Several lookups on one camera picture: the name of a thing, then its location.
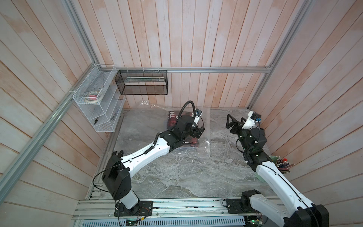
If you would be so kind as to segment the red black plaid shirt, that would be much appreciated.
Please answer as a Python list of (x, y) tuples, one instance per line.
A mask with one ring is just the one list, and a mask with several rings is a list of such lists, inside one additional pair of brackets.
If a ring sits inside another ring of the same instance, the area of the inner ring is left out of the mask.
[[(169, 111), (168, 112), (168, 119), (167, 119), (167, 130), (171, 130), (176, 122), (177, 122), (177, 119), (178, 119), (178, 114), (179, 114), (180, 111), (176, 111), (176, 110), (173, 110), (173, 111)], [(192, 136), (188, 136), (185, 138), (185, 141), (184, 141), (184, 145), (185, 147), (198, 147), (199, 146), (199, 139), (198, 138), (194, 138)]]

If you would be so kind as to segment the clear plastic vacuum bag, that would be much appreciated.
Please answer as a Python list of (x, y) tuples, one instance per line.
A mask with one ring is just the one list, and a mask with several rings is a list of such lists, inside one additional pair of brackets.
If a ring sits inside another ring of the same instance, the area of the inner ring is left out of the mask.
[[(171, 141), (170, 151), (177, 152), (177, 153), (197, 153), (204, 157), (210, 156), (210, 149), (211, 149), (211, 142), (210, 142), (210, 115), (211, 115), (211, 108), (210, 107), (196, 107), (191, 104), (189, 101), (186, 105), (182, 107), (165, 107), (159, 106), (157, 104), (151, 104), (148, 101), (140, 101), (138, 103), (139, 108), (151, 108), (152, 110), (162, 111), (162, 113), (166, 114), (166, 123), (165, 129), (160, 132), (159, 137), (164, 138), (166, 141)], [(195, 116), (195, 110), (200, 109), (202, 111), (201, 120), (198, 122), (198, 126), (202, 126), (202, 121), (204, 122), (205, 131), (199, 138), (199, 146), (198, 147), (185, 147), (184, 141), (185, 139), (180, 139), (174, 134), (174, 127), (171, 130), (167, 130), (167, 119), (168, 119), (168, 112), (169, 111), (180, 111), (178, 117), (182, 115), (190, 115)]]

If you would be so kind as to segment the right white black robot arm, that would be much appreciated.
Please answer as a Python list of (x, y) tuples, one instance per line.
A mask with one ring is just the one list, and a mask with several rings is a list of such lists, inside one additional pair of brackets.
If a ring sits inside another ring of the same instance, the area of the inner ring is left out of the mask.
[(328, 227), (330, 215), (323, 205), (316, 205), (299, 192), (281, 173), (263, 150), (267, 142), (261, 128), (261, 115), (250, 111), (248, 118), (236, 120), (227, 116), (226, 128), (238, 136), (246, 164), (271, 187), (282, 201), (276, 205), (257, 190), (241, 194), (240, 208), (245, 213), (257, 212), (280, 227)]

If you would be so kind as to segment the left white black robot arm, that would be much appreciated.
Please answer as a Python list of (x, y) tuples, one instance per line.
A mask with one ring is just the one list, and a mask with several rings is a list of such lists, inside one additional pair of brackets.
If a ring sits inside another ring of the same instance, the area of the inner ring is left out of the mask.
[(205, 130), (203, 126), (198, 127), (201, 115), (202, 111), (197, 109), (192, 116), (178, 116), (174, 127), (158, 133), (149, 145), (127, 156), (111, 156), (101, 179), (112, 198), (135, 214), (140, 208), (140, 199), (132, 190), (131, 178), (155, 159), (181, 147), (187, 137), (200, 138)]

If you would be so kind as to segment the green cup with pencils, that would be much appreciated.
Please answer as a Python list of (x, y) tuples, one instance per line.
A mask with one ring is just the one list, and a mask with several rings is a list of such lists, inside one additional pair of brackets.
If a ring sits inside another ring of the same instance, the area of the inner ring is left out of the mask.
[(287, 159), (278, 156), (270, 156), (267, 153), (252, 155), (251, 163), (249, 164), (253, 171), (256, 171), (258, 165), (263, 165), (264, 162), (272, 162), (282, 173), (289, 172), (288, 167), (291, 165)]

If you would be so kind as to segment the tape roll on shelf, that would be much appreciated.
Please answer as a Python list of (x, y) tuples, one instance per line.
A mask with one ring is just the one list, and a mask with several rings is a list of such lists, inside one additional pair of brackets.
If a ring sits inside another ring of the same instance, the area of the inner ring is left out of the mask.
[(92, 91), (89, 92), (84, 99), (86, 103), (94, 104), (102, 101), (103, 96), (104, 95), (101, 91)]

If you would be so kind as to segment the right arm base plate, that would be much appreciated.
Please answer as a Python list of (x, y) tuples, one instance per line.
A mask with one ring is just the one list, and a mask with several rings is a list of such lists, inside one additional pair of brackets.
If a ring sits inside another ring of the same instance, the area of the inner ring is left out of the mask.
[(246, 199), (224, 199), (225, 207), (229, 214), (260, 214), (258, 210), (252, 208)]

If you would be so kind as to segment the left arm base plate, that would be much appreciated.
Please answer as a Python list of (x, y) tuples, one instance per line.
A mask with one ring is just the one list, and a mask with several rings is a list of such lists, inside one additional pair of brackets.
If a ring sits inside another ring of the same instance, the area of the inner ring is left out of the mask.
[(153, 210), (153, 201), (140, 201), (132, 209), (127, 209), (121, 202), (116, 201), (115, 217), (136, 217), (136, 216), (151, 216)]

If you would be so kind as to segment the aluminium front rail frame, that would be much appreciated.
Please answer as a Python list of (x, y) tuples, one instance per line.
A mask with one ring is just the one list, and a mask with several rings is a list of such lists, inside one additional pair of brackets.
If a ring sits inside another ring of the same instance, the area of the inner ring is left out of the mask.
[[(267, 196), (276, 205), (282, 201), (276, 196)], [(72, 222), (77, 227), (129, 226), (135, 221), (137, 226), (242, 226), (251, 218), (262, 214), (229, 214), (224, 199), (230, 198), (187, 198), (187, 199), (143, 199), (153, 201), (151, 216), (115, 217), (113, 200), (79, 201)]]

